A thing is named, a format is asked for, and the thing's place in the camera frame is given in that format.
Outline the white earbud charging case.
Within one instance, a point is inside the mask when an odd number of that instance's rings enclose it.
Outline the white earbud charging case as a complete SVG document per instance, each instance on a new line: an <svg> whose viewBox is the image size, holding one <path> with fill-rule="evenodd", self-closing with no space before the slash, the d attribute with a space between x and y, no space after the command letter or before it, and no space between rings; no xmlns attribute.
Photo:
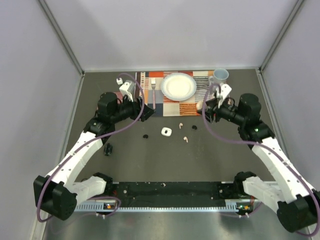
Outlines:
<svg viewBox="0 0 320 240"><path fill-rule="evenodd" d="M163 127L161 129L161 134L165 137L170 137L172 135L172 129L169 127Z"/></svg>

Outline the pink beige earbud charging case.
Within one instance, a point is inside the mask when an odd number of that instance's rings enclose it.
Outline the pink beige earbud charging case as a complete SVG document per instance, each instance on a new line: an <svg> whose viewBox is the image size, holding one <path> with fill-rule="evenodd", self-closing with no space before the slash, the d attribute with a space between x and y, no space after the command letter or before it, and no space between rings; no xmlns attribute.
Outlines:
<svg viewBox="0 0 320 240"><path fill-rule="evenodd" d="M199 102L196 104L196 109L197 109L197 111L200 111L202 108L203 108L203 101L199 101Z"/></svg>

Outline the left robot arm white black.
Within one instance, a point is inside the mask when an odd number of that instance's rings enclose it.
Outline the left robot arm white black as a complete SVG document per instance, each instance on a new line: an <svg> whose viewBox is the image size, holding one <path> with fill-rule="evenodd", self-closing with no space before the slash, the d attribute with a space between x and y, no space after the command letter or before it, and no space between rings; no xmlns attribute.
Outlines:
<svg viewBox="0 0 320 240"><path fill-rule="evenodd" d="M124 96L122 101L118 101L114 92L103 93L94 117L87 122L76 144L52 171L34 180L38 221L43 221L40 211L64 221L78 205L92 197L109 198L114 191L111 177L98 172L85 181L76 182L78 175L110 136L118 133L117 123L128 118L134 123L144 122L154 113L155 110L148 107L141 96L133 101Z"/></svg>

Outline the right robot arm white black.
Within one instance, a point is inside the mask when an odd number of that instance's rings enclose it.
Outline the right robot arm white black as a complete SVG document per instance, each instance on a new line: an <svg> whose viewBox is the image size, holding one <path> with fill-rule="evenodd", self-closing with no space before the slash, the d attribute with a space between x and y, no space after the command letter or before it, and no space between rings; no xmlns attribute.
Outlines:
<svg viewBox="0 0 320 240"><path fill-rule="evenodd" d="M233 182L233 192L239 198L247 195L258 199L276 213L281 225L290 233L315 225L308 237L320 231L320 192L308 183L284 154L271 128L261 120L261 103L252 93L240 96L238 105L230 98L201 100L196 110L204 124L224 119L237 125L240 140L232 144L247 145L262 161L277 183L273 187L252 172L239 172Z"/></svg>

